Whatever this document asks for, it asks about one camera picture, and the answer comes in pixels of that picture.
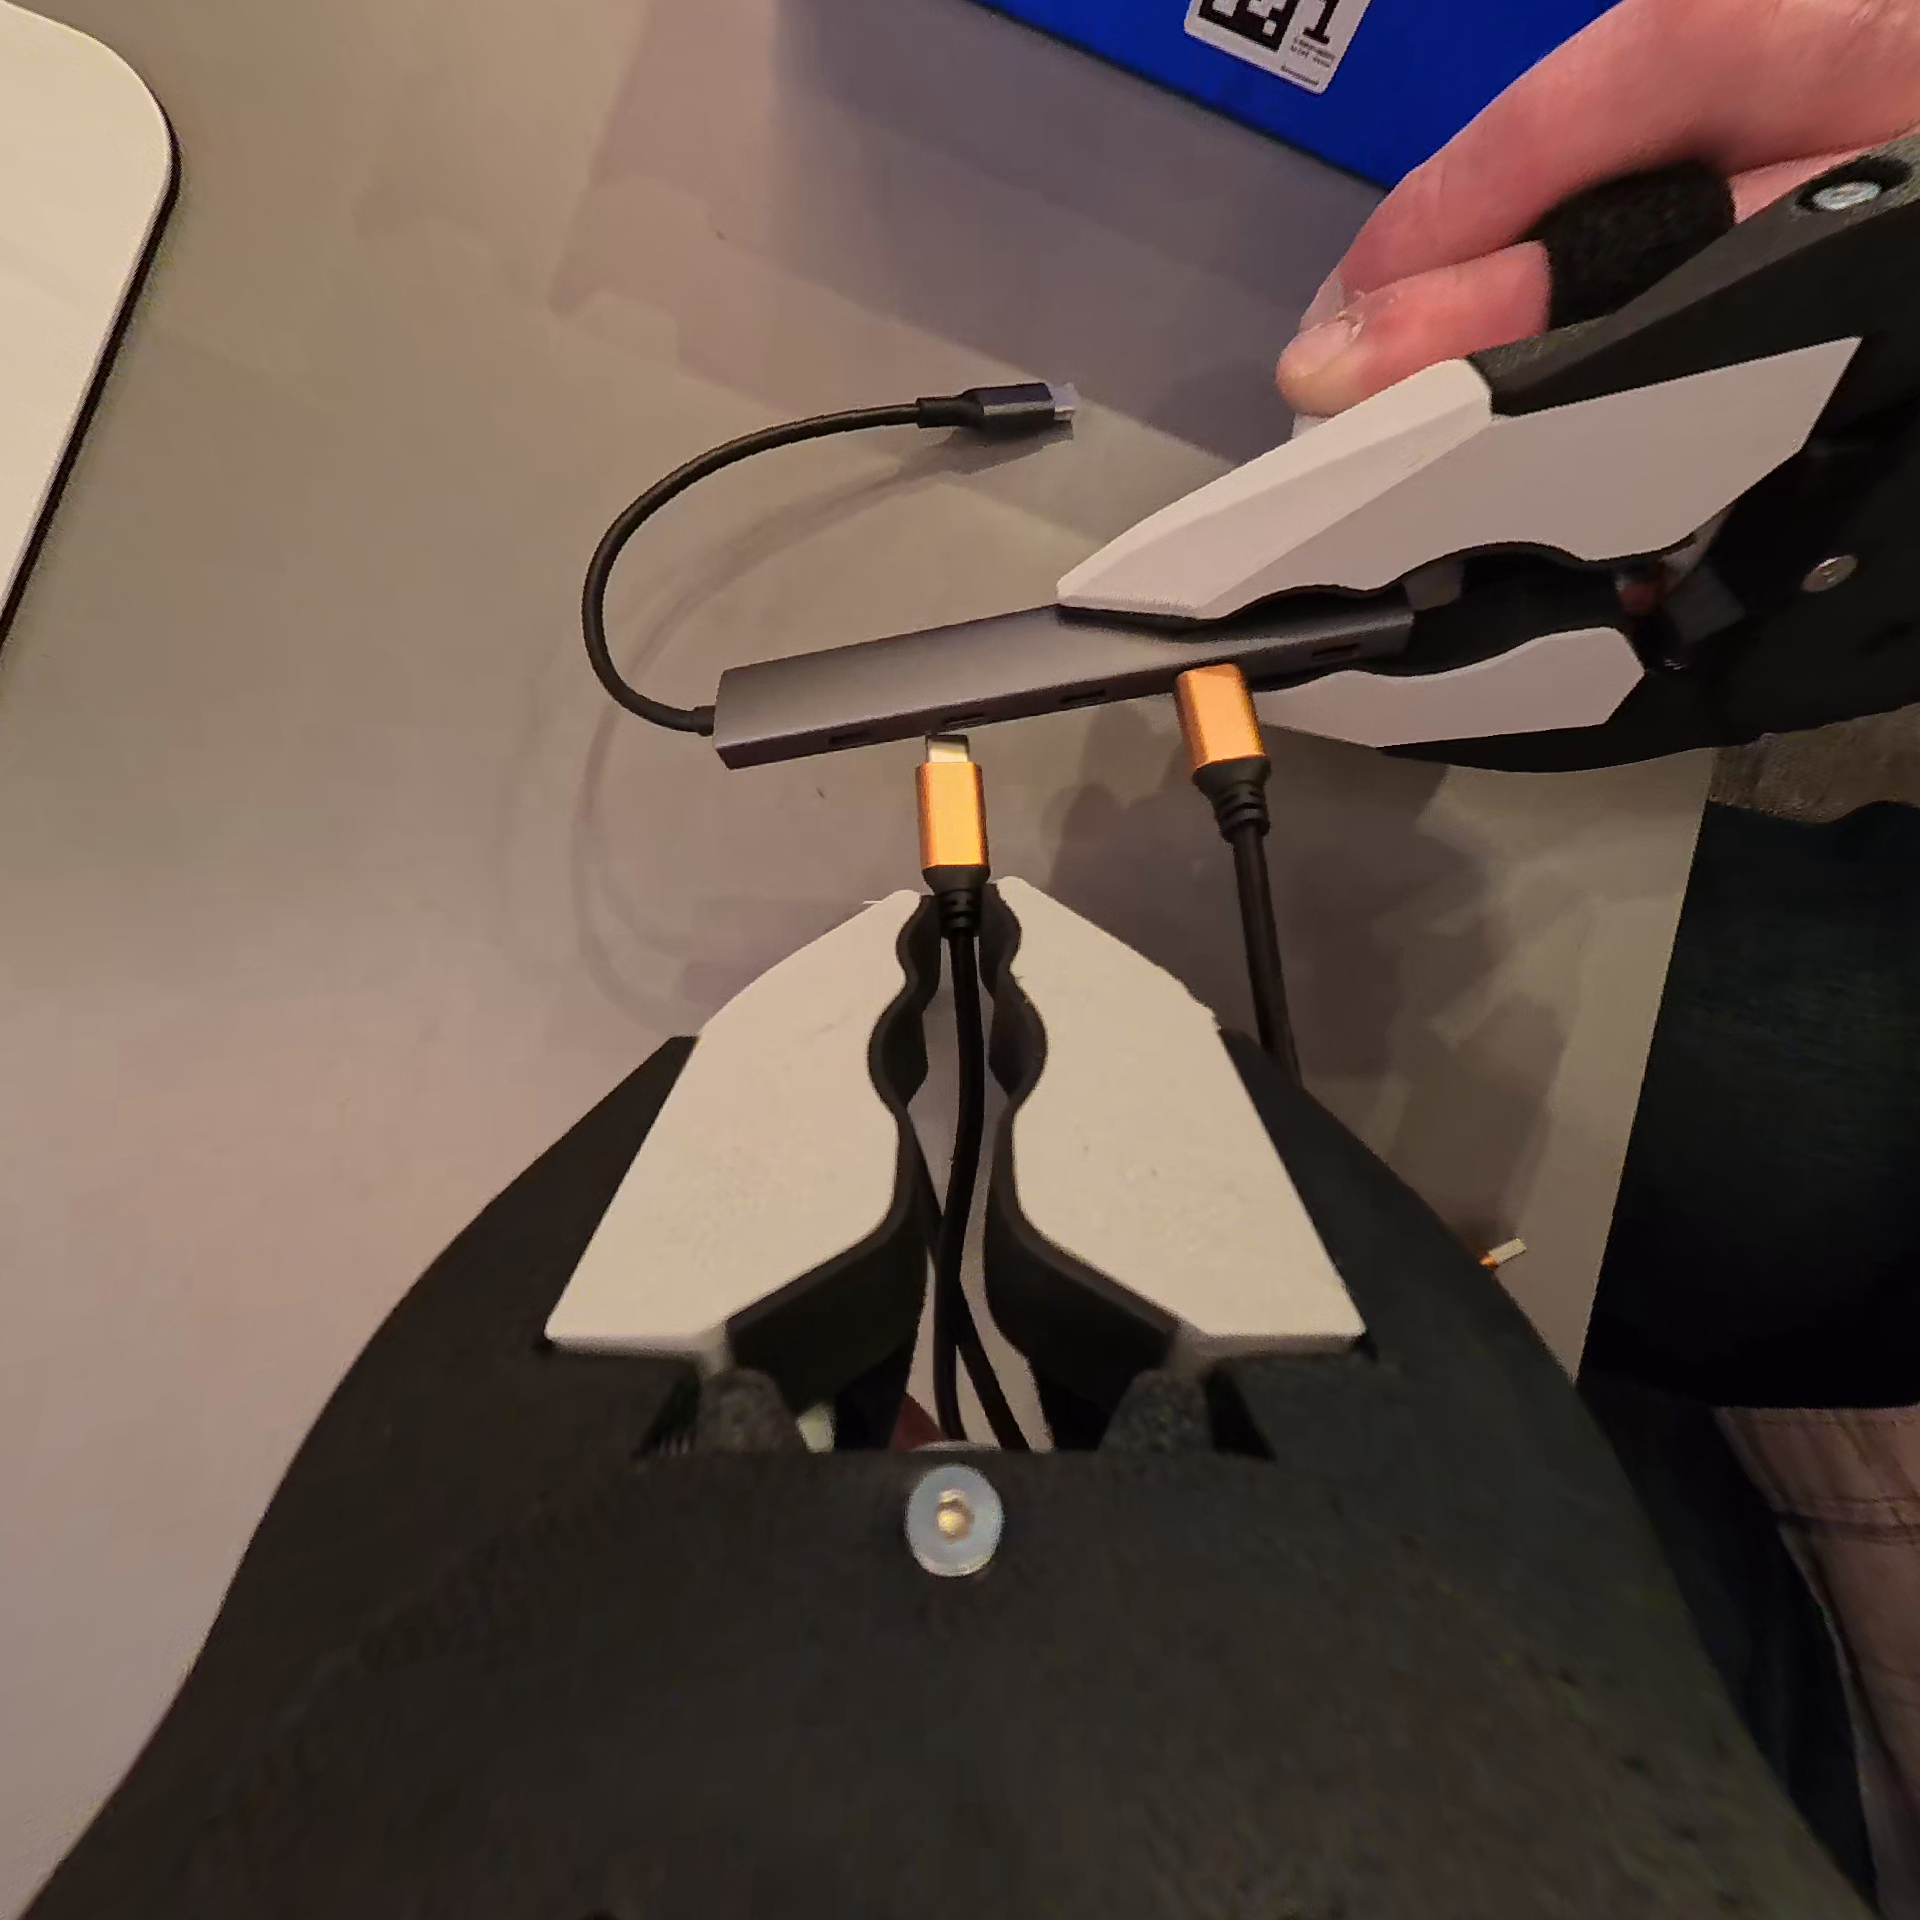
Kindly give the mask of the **blue plastic bin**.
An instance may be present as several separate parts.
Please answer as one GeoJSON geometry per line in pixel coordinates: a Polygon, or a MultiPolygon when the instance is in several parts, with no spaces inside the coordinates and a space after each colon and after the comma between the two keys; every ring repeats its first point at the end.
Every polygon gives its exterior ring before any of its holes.
{"type": "Polygon", "coordinates": [[[990,3],[990,11],[1396,186],[1606,3],[990,3]]]}

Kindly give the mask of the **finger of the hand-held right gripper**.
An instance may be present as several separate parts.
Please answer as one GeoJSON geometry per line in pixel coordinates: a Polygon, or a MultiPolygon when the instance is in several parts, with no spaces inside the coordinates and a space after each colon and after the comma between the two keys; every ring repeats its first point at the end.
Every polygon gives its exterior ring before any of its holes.
{"type": "Polygon", "coordinates": [[[1855,351],[1815,344],[1525,417],[1499,417],[1467,362],[1434,367],[1140,519],[1055,597],[1219,622],[1484,550],[1662,557],[1807,442],[1855,351]]]}
{"type": "Polygon", "coordinates": [[[1386,753],[1591,730],[1606,723],[1643,678],[1633,640],[1606,625],[1549,632],[1445,670],[1343,667],[1260,690],[1254,715],[1267,730],[1386,753]]]}

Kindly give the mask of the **person's dark trouser leg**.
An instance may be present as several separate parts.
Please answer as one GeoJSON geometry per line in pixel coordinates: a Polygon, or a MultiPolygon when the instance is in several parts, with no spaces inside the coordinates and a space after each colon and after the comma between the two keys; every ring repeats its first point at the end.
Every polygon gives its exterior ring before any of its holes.
{"type": "Polygon", "coordinates": [[[1707,807],[1582,1371],[1716,1409],[1917,1402],[1913,807],[1707,807]]]}

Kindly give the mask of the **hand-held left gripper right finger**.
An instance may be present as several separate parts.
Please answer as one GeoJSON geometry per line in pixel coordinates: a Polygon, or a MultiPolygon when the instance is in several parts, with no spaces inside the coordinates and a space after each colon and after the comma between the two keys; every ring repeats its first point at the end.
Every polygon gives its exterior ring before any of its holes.
{"type": "Polygon", "coordinates": [[[993,1320],[1042,1395],[1108,1418],[1148,1371],[1326,1358],[1365,1326],[1215,1016],[1065,903],[996,881],[993,1320]]]}

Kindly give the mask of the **white stand base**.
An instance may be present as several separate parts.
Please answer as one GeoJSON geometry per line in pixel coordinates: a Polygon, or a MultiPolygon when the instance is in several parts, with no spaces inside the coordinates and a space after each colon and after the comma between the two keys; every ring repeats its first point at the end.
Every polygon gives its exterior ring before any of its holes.
{"type": "Polygon", "coordinates": [[[108,43],[2,5],[2,629],[177,203],[167,113],[108,43]]]}

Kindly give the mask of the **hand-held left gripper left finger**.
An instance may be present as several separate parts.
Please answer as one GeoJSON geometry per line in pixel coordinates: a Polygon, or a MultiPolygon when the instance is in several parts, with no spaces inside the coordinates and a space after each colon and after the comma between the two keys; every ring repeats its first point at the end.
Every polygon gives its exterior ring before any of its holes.
{"type": "Polygon", "coordinates": [[[693,1040],[543,1337],[753,1371],[790,1411],[908,1352],[929,1287],[929,898],[793,952],[693,1040]]]}

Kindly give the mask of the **thin black cable orange plug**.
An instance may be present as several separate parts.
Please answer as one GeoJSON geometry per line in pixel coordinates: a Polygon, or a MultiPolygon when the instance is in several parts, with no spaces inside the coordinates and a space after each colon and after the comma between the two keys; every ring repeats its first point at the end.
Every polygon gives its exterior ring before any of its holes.
{"type": "Polygon", "coordinates": [[[917,771],[919,856],[945,943],[955,1040],[955,1123],[930,1289],[930,1387],[941,1437],[962,1442],[962,1381],[1004,1451],[1031,1449],[979,1333],[964,1257],[986,1152],[987,1039],[981,1016],[979,928],[993,877],[986,784],[962,737],[929,737],[917,771]]]}

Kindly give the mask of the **hub cable grey plug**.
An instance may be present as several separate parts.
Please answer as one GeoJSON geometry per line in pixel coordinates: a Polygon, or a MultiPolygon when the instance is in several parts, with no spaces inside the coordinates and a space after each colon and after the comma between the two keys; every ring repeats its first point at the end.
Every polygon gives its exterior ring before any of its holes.
{"type": "Polygon", "coordinates": [[[714,705],[675,707],[644,696],[622,675],[609,640],[609,590],[618,563],[651,518],[703,481],[765,453],[870,432],[917,430],[994,445],[1036,442],[1065,432],[1077,417],[1077,406],[1077,391],[1065,383],[1001,383],[771,423],[698,453],[622,509],[591,550],[580,590],[583,651],[591,678],[615,709],[651,730],[714,737],[714,705]]]}

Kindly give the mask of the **person's right hand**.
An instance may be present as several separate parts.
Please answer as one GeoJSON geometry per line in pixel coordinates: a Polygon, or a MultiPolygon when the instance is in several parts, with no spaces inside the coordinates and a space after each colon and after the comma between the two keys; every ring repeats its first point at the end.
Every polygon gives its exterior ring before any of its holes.
{"type": "Polygon", "coordinates": [[[1915,3],[1617,5],[1379,203],[1286,344],[1281,397],[1327,419],[1542,333],[1534,231],[1589,189],[1697,160],[1749,219],[1915,122],[1915,3]]]}

